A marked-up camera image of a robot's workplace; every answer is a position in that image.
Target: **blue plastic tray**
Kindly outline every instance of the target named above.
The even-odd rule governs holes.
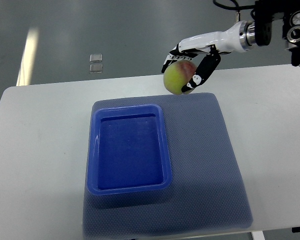
[[[163,111],[156,104],[96,111],[89,147],[93,195],[162,190],[172,181]]]

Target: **cable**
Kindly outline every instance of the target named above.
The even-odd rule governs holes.
[[[235,6],[226,6],[223,5],[217,0],[213,0],[213,4],[218,6],[219,8],[226,9],[226,10],[235,10],[235,11],[240,11],[240,10],[247,10],[247,9],[254,9],[255,5],[245,5],[245,6],[239,6],[236,0],[230,0],[232,3],[234,3]]]
[[[253,20],[255,20],[255,17],[256,17],[256,16],[255,16],[255,11],[256,11],[256,10],[253,9],[253,10],[250,12],[250,16],[252,17]]]

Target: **red-green apple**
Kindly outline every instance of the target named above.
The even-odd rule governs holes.
[[[181,88],[193,77],[197,66],[188,60],[180,60],[168,66],[163,75],[165,88],[172,94],[182,94]]]

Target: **blue rubber mat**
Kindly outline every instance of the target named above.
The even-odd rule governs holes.
[[[98,101],[104,108],[162,108],[172,182],[163,190],[92,195],[84,191],[83,235],[135,239],[248,228],[252,214],[218,101],[212,93]]]

